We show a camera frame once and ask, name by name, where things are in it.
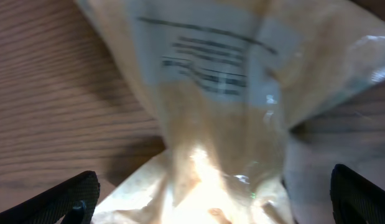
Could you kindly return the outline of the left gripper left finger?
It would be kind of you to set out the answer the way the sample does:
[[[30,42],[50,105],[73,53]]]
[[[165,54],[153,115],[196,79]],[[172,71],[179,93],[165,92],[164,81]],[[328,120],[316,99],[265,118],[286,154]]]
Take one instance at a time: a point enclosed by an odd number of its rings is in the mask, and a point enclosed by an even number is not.
[[[100,196],[94,171],[84,171],[35,197],[0,213],[0,223],[90,224]]]

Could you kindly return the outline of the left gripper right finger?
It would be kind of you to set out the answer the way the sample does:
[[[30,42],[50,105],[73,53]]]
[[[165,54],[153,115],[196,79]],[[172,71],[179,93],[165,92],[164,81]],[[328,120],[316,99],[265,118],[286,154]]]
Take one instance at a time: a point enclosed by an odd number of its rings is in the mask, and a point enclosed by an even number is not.
[[[332,170],[330,197],[336,224],[385,224],[385,191],[344,164]]]

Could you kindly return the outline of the cream white snack packet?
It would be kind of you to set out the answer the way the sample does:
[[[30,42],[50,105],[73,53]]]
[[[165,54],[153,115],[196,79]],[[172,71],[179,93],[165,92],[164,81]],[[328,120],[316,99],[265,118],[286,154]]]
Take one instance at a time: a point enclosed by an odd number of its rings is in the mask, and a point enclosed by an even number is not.
[[[277,172],[251,157],[242,172],[219,165],[213,146],[169,149],[132,173],[95,209],[92,223],[293,223]]]

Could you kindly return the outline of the beige snack packet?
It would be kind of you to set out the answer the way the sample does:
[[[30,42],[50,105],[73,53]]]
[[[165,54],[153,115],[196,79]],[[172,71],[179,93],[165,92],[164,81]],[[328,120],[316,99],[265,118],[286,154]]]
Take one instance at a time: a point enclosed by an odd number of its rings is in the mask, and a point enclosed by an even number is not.
[[[376,83],[385,22],[350,1],[79,1],[159,121],[176,201],[279,185],[285,135]]]

